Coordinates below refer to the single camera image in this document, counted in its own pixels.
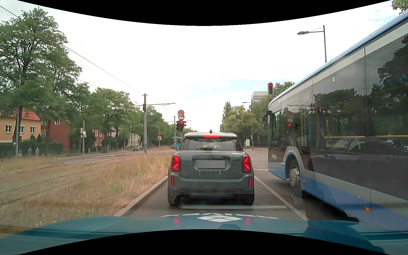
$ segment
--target blue car hood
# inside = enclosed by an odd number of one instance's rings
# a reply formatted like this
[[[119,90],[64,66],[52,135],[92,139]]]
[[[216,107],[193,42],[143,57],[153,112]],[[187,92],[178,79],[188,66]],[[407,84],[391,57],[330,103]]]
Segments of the blue car hood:
[[[234,213],[189,213],[150,218],[88,217],[56,222],[0,239],[0,254],[20,254],[114,235],[179,229],[297,235],[379,252],[383,249],[374,246],[372,240],[391,240],[393,236],[408,239],[408,233],[348,221],[293,221]]]

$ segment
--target street lamp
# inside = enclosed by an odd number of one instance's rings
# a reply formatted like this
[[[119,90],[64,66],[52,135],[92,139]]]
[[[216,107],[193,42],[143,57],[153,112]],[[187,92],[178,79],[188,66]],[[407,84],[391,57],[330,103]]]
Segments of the street lamp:
[[[19,82],[20,82],[19,86],[21,86],[21,72],[20,72],[20,75],[19,75]],[[20,106],[18,106],[17,107],[17,120],[16,120],[17,123],[15,124],[15,126],[17,127],[17,129],[16,129],[17,134],[16,134],[16,140],[15,140],[15,158],[17,158],[17,159],[18,159],[18,142],[19,142],[19,139],[20,139],[20,115],[21,115],[20,112],[23,113],[23,109],[20,110]]]
[[[146,126],[156,126],[158,128],[158,133],[160,133],[160,127],[157,125],[146,125]],[[158,148],[160,148],[160,139],[158,139]]]
[[[320,33],[324,32],[324,53],[325,53],[325,62],[327,62],[327,46],[325,42],[325,25],[323,26],[324,31],[315,31],[315,32],[309,32],[309,31],[300,31],[297,34],[309,34],[309,33]]]

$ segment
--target blue and white bus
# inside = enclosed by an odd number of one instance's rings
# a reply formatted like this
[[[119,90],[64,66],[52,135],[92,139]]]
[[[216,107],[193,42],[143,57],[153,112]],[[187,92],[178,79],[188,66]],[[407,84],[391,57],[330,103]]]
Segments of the blue and white bus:
[[[275,97],[263,128],[297,196],[408,230],[408,10]]]
[[[172,145],[173,145],[173,149],[175,149],[176,147],[180,147],[180,141],[181,141],[181,137],[173,137],[173,143],[172,143]]]

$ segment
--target road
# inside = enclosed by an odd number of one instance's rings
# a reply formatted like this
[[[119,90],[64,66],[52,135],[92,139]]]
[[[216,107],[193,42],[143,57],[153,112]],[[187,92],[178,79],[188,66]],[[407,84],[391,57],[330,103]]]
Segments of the road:
[[[163,184],[145,202],[123,217],[158,217],[189,213],[232,213],[276,217],[290,220],[352,221],[343,213],[313,197],[300,198],[292,194],[285,181],[268,171],[267,150],[246,150],[252,159],[255,174],[253,206],[229,205],[230,200],[219,200],[212,205],[199,200],[186,200],[180,206],[167,202],[167,183]]]

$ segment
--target brake light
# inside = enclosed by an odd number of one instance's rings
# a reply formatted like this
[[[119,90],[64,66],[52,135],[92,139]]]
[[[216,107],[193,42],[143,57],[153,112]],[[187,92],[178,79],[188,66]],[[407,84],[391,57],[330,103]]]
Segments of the brake light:
[[[247,155],[243,156],[243,172],[250,173],[251,172],[251,159]]]
[[[180,156],[174,155],[171,162],[171,170],[173,172],[180,172]]]

